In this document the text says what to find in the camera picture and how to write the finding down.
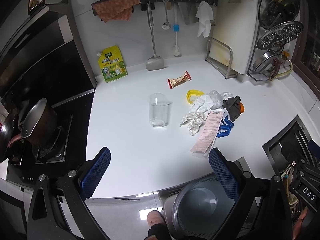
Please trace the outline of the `pink paper receipt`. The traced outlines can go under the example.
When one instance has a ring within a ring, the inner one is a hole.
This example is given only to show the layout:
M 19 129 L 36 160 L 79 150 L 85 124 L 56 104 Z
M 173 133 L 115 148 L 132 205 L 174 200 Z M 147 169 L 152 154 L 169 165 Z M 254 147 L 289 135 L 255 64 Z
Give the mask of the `pink paper receipt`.
M 205 153 L 208 150 L 216 138 L 223 115 L 223 110 L 215 110 L 209 113 L 198 140 L 190 152 Z

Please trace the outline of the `orange peel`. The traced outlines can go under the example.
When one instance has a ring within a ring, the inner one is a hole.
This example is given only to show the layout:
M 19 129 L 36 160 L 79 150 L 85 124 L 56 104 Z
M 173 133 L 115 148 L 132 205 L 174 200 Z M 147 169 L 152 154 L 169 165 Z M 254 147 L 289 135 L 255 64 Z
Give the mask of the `orange peel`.
M 240 106 L 240 113 L 244 113 L 245 111 L 244 105 L 242 103 L 239 103 L 239 106 Z

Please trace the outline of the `dark grey rag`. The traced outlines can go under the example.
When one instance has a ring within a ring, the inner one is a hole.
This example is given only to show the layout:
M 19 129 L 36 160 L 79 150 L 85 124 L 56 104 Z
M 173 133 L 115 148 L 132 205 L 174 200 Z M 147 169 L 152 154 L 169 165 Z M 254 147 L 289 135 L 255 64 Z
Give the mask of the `dark grey rag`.
M 234 98 L 223 100 L 222 106 L 227 110 L 229 119 L 232 122 L 234 122 L 241 114 L 241 98 L 238 95 Z

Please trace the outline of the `red snack bar wrapper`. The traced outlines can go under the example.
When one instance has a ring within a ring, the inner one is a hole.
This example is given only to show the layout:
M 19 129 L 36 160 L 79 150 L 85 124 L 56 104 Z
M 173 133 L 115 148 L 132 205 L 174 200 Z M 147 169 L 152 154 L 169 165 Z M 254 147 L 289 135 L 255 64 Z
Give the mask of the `red snack bar wrapper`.
M 187 71 L 185 71 L 185 73 L 178 78 L 168 79 L 167 83 L 168 83 L 169 88 L 173 89 L 174 87 L 181 85 L 182 83 L 185 83 L 187 81 L 191 81 L 191 80 L 192 80 L 192 78 L 191 78 L 190 74 Z

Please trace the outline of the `white plastic bag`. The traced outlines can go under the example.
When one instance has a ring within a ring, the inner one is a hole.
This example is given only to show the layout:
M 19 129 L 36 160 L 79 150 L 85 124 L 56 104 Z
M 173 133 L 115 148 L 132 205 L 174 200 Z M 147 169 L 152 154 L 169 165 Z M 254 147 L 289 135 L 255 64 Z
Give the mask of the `white plastic bag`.
M 210 95 L 203 94 L 195 99 L 195 101 L 191 104 L 189 109 L 189 113 L 207 113 L 210 112 L 214 102 Z

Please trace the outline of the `clear plastic bag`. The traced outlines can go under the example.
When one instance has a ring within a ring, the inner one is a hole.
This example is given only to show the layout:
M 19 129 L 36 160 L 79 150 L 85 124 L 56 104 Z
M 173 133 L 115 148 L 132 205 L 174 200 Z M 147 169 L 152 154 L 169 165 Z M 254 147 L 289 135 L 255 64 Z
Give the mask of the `clear plastic bag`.
M 219 93 L 216 90 L 209 92 L 209 96 L 213 101 L 212 109 L 218 109 L 223 106 L 223 101 L 233 97 L 231 92 Z

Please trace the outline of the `grey perforated trash bin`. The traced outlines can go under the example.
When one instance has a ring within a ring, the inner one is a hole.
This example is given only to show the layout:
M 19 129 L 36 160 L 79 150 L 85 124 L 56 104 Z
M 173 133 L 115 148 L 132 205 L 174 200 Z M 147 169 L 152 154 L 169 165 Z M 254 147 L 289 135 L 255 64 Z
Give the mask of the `grey perforated trash bin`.
M 159 198 L 173 239 L 212 239 L 235 204 L 214 173 L 161 191 Z

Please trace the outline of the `black kitchen sink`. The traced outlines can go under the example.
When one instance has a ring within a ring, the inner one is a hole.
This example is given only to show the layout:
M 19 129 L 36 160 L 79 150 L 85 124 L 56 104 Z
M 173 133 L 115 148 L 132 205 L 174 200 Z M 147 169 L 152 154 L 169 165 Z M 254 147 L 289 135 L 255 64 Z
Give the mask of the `black kitchen sink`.
M 296 116 L 271 140 L 266 142 L 263 145 L 263 150 L 265 151 L 275 174 L 281 178 L 281 181 L 283 158 L 287 159 L 293 156 L 298 156 L 310 160 L 311 157 L 314 156 L 319 160 L 319 145 L 312 140 L 306 126 L 298 116 Z M 294 209 L 290 208 L 292 220 L 294 222 L 302 214 L 305 208 L 308 207 L 303 203 L 298 203 Z M 305 218 L 309 222 L 319 211 L 312 212 L 308 208 L 308 212 L 309 213 Z

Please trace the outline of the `black gas stove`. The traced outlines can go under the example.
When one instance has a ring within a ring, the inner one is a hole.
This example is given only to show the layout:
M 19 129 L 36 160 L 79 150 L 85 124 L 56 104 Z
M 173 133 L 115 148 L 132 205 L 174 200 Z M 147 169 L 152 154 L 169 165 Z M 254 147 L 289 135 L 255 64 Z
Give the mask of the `black gas stove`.
M 54 141 L 49 146 L 32 145 L 21 139 L 7 148 L 8 175 L 12 181 L 34 184 L 41 172 L 57 175 L 68 167 L 67 144 L 73 114 L 63 118 L 55 130 Z

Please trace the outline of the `pink shoe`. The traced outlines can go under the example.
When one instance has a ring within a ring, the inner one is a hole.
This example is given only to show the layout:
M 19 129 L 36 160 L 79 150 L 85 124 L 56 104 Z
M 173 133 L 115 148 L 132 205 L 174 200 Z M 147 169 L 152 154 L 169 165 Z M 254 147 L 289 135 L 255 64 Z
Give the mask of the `pink shoe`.
M 153 210 L 147 215 L 147 223 L 149 230 L 167 230 L 167 225 L 162 214 L 159 211 Z

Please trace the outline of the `yellow seasoning pouch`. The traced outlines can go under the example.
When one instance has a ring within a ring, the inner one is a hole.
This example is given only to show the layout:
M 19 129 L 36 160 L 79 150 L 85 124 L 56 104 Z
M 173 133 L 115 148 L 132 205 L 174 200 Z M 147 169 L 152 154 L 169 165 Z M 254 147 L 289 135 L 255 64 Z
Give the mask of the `yellow seasoning pouch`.
M 127 75 L 121 51 L 117 45 L 97 53 L 98 64 L 105 82 L 117 80 Z

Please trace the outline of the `black range hood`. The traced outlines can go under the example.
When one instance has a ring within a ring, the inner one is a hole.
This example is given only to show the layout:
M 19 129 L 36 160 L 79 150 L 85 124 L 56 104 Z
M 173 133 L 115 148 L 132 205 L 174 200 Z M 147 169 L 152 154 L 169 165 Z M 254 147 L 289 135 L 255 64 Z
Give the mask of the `black range hood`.
M 1 51 L 1 103 L 7 110 L 39 98 L 59 105 L 96 85 L 71 0 L 39 9 Z

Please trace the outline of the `steel spatula turner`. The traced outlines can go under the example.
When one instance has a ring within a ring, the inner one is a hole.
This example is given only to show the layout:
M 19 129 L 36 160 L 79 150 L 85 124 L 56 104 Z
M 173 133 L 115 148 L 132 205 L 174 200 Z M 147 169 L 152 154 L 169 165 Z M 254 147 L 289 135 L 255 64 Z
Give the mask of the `steel spatula turner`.
M 146 5 L 147 5 L 148 24 L 149 24 L 150 33 L 151 33 L 151 41 L 152 41 L 152 49 L 153 49 L 152 57 L 150 57 L 146 62 L 146 69 L 149 71 L 159 70 L 164 68 L 164 60 L 162 57 L 158 56 L 156 53 L 155 38 L 153 33 L 153 16 L 152 16 L 152 10 L 151 10 L 151 3 L 149 0 L 146 0 Z

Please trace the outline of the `perforated steel steamer plate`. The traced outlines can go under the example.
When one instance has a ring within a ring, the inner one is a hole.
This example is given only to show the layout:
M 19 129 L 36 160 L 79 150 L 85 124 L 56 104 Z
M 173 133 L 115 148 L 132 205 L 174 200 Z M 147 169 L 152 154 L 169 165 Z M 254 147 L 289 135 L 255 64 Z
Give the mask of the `perforated steel steamer plate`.
M 295 40 L 303 31 L 304 25 L 298 21 L 288 21 L 276 25 L 257 41 L 257 48 L 268 50 L 280 48 Z

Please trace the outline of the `small steel ladle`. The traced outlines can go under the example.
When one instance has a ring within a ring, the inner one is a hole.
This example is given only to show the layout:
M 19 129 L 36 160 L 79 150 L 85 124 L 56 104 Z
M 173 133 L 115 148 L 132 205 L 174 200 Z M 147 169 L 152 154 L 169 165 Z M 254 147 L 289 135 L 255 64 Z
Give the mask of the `small steel ladle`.
M 171 28 L 171 24 L 168 20 L 168 2 L 169 0 L 162 0 L 164 4 L 164 9 L 165 9 L 165 22 L 162 25 L 163 30 L 169 30 Z

